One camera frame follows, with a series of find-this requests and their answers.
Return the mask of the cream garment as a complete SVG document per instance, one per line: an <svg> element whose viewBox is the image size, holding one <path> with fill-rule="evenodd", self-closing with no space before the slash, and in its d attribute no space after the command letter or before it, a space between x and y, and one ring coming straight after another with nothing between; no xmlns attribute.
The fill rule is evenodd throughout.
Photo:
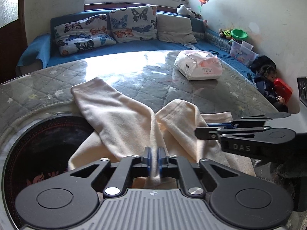
<svg viewBox="0 0 307 230"><path fill-rule="evenodd" d="M198 140L197 127L213 122L230 122L230 112L202 114L190 102L175 99L158 112L125 96L101 78L73 86L74 101L94 132L80 145L68 161L69 170L106 157L112 161L126 156L142 155L145 147L153 154L151 176L136 179L136 188L175 188L175 179L158 174L157 150L164 147L169 155L191 162L202 158L214 160L253 176L252 162L247 157L227 154L216 140Z"/></svg>

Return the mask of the child in dark clothes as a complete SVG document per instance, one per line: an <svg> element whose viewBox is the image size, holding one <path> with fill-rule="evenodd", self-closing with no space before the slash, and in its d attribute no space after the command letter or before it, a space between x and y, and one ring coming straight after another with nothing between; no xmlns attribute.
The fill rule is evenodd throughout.
<svg viewBox="0 0 307 230"><path fill-rule="evenodd" d="M277 94L274 87L276 75L276 69L272 65L263 65L260 71L257 72L254 82L258 92L261 93L277 111L288 113L285 99Z"/></svg>

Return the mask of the red box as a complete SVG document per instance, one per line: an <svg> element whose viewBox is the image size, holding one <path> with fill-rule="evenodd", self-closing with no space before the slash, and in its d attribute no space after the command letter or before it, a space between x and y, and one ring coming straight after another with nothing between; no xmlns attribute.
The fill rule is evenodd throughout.
<svg viewBox="0 0 307 230"><path fill-rule="evenodd" d="M274 88L276 93L285 99L285 104L288 103L292 96L293 89L281 78L274 80Z"/></svg>

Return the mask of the white tissue pack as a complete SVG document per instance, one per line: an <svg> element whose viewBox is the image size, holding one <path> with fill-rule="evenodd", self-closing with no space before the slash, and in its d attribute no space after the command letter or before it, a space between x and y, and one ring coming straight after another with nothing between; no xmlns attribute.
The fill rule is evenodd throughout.
<svg viewBox="0 0 307 230"><path fill-rule="evenodd" d="M219 58L208 51L183 50L174 65L188 81L216 80L223 74Z"/></svg>

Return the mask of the clear plastic storage box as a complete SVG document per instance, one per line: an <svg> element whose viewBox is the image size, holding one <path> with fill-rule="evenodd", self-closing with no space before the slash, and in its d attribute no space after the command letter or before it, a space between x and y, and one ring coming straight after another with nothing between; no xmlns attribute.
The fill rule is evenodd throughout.
<svg viewBox="0 0 307 230"><path fill-rule="evenodd" d="M245 46L242 46L236 41L232 41L229 55L247 67L249 67L259 56L257 53L253 52L249 48L246 48Z"/></svg>

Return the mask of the grey quilted table cover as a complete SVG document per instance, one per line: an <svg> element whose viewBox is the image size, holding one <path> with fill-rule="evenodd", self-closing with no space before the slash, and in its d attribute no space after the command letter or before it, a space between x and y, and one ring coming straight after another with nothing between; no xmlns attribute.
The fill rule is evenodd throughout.
<svg viewBox="0 0 307 230"><path fill-rule="evenodd" d="M234 118L274 112L273 106L227 62L215 81L188 81L174 66L177 51L119 53L41 69L1 84L1 162L31 126L79 111L72 86L102 78L119 92L158 111L174 99L203 113L231 112Z"/></svg>

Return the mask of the black round induction cooktop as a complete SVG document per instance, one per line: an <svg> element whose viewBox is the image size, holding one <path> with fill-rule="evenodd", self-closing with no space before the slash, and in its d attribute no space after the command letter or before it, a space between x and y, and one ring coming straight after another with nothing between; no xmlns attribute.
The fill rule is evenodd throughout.
<svg viewBox="0 0 307 230"><path fill-rule="evenodd" d="M19 192L67 172L70 157L93 131L82 116L64 114L37 122L14 140L2 175L4 208L13 229L23 226L15 210Z"/></svg>

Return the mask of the green plastic bowl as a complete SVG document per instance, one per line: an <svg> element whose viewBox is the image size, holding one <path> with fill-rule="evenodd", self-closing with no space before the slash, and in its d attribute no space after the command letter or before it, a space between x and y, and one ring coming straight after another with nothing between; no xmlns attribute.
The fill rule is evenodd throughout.
<svg viewBox="0 0 307 230"><path fill-rule="evenodd" d="M232 38L235 40L245 40L248 38L248 34L241 29L233 29L230 33Z"/></svg>

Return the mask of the small green toy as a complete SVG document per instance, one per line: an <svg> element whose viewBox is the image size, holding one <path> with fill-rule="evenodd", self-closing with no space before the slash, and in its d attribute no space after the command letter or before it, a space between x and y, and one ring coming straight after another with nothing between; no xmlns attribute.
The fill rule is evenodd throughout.
<svg viewBox="0 0 307 230"><path fill-rule="evenodd" d="M228 29L228 30L219 29L219 37L225 38L227 40L231 40L232 39L231 31L232 29Z"/></svg>

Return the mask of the beige cushion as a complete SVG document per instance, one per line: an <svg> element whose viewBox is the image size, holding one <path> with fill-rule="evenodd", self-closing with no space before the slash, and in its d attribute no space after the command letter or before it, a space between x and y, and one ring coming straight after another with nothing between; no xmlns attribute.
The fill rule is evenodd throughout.
<svg viewBox="0 0 307 230"><path fill-rule="evenodd" d="M192 32L191 20L167 14L157 14L158 39L168 43L192 43L197 40Z"/></svg>

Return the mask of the plush toy on sofa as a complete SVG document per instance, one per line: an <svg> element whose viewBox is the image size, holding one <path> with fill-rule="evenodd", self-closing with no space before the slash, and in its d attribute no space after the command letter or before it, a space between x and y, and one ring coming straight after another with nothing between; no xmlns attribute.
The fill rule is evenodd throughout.
<svg viewBox="0 0 307 230"><path fill-rule="evenodd" d="M187 8L184 4L177 6L176 8L177 14L184 17L195 18L196 14L191 10L191 8Z"/></svg>

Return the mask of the right butterfly pillow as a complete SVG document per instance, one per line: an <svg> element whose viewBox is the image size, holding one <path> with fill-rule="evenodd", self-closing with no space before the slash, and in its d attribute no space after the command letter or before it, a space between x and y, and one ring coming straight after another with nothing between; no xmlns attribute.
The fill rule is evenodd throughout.
<svg viewBox="0 0 307 230"><path fill-rule="evenodd" d="M112 10L109 17L115 40L118 43L125 43L157 39L156 15L156 5Z"/></svg>

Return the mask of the butterfly pillow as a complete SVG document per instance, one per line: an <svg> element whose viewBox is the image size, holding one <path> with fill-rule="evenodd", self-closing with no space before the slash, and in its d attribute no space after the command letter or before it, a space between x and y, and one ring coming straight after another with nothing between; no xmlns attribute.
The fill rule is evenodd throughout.
<svg viewBox="0 0 307 230"><path fill-rule="evenodd" d="M116 44L116 41L107 33L106 14L55 26L54 37L61 56Z"/></svg>
<svg viewBox="0 0 307 230"><path fill-rule="evenodd" d="M125 43L157 39L156 15L156 5L112 10L109 17L115 40L118 43Z"/></svg>

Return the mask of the left butterfly pillow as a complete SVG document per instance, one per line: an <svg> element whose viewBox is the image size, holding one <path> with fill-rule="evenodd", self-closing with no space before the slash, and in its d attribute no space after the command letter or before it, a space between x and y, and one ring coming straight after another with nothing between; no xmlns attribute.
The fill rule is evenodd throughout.
<svg viewBox="0 0 307 230"><path fill-rule="evenodd" d="M116 41L107 33L106 14L55 26L54 37L61 56L116 44Z"/></svg>

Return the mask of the dark wooden door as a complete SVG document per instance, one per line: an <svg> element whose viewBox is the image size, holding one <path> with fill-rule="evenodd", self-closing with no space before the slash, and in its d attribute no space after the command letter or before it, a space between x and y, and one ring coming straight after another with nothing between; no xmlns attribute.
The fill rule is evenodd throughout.
<svg viewBox="0 0 307 230"><path fill-rule="evenodd" d="M24 23L24 0L17 0L18 18L1 26L1 82L17 76L17 63L28 46Z"/></svg>

